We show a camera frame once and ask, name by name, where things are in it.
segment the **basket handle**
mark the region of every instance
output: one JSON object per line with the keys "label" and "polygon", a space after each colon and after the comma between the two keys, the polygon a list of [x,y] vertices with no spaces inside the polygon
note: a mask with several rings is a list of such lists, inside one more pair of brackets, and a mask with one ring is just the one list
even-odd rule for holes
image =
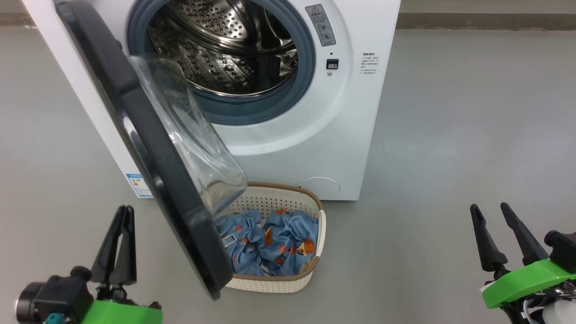
{"label": "basket handle", "polygon": [[326,214],[323,210],[320,211],[318,224],[318,249],[316,249],[316,256],[319,257],[322,254],[322,249],[324,248],[324,240],[326,238]]}

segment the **brown basket rim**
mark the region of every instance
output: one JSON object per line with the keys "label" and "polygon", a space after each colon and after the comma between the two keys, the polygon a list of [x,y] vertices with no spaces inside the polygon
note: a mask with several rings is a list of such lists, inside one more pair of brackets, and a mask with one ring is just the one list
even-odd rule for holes
{"label": "brown basket rim", "polygon": [[[249,187],[261,187],[261,188],[272,188],[272,189],[282,189],[282,190],[289,190],[289,191],[295,191],[297,193],[301,193],[301,194],[305,194],[307,196],[309,196],[310,198],[312,198],[314,200],[314,202],[316,203],[316,205],[318,205],[318,209],[319,210],[324,210],[324,207],[322,205],[322,202],[320,201],[320,199],[318,199],[318,196],[316,196],[315,194],[313,194],[311,191],[306,190],[304,188],[299,188],[299,187],[293,187],[293,186],[287,186],[285,184],[275,184],[275,183],[266,183],[266,182],[248,182],[248,186]],[[233,279],[242,279],[242,280],[256,280],[256,281],[295,281],[295,280],[300,280],[304,277],[306,277],[307,275],[311,274],[314,269],[316,268],[316,266],[318,265],[318,262],[320,262],[320,257],[315,256],[314,258],[312,258],[312,263],[310,263],[310,265],[308,266],[308,268],[306,268],[306,270],[302,273],[298,273],[296,276],[287,276],[287,277],[263,277],[263,276],[254,276],[252,274],[238,274],[235,273],[232,278]]]}

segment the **warning label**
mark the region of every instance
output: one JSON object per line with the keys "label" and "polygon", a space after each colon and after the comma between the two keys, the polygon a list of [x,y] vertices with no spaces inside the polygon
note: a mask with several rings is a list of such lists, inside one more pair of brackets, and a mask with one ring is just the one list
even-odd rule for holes
{"label": "warning label", "polygon": [[148,189],[148,185],[144,182],[141,174],[126,174],[128,181],[132,184],[132,188],[136,195],[140,198],[153,198],[152,192]]}
{"label": "warning label", "polygon": [[380,57],[374,52],[362,53],[362,62],[360,62],[360,74],[375,74],[378,70]]}
{"label": "warning label", "polygon": [[330,46],[336,44],[336,39],[334,38],[334,32],[332,31],[332,26],[330,21],[328,21],[328,16],[322,5],[313,5],[306,7],[306,12],[310,16],[314,28],[318,33],[320,38],[320,44],[324,46]]}

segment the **blue clothes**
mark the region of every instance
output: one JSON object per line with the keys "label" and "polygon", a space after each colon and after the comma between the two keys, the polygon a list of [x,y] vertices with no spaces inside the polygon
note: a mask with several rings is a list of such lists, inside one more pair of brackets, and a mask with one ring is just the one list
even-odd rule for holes
{"label": "blue clothes", "polygon": [[217,219],[216,226],[225,245],[228,245],[226,252],[232,260],[234,272],[268,275],[260,267],[262,258],[255,248],[256,243],[264,242],[264,231],[256,226],[261,221],[262,213],[253,209]]}
{"label": "blue clothes", "polygon": [[317,239],[318,219],[281,209],[268,217],[264,244],[256,247],[273,276],[294,276],[314,257]]}
{"label": "blue clothes", "polygon": [[263,229],[256,226],[261,220],[262,214],[256,210],[218,220],[218,230],[225,244],[231,242],[230,235],[239,241],[226,249],[234,271],[267,276],[260,266],[263,265],[273,276],[298,274],[315,255],[318,219],[300,210],[280,209],[270,214]]}

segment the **open door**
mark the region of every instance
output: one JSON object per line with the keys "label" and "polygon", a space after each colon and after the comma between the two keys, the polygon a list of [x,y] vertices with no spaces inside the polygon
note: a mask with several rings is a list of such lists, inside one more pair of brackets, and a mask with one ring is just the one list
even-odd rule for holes
{"label": "open door", "polygon": [[245,190],[244,173],[175,62],[126,57],[86,1],[55,0],[55,8],[152,195],[219,298],[233,272],[213,218]]}

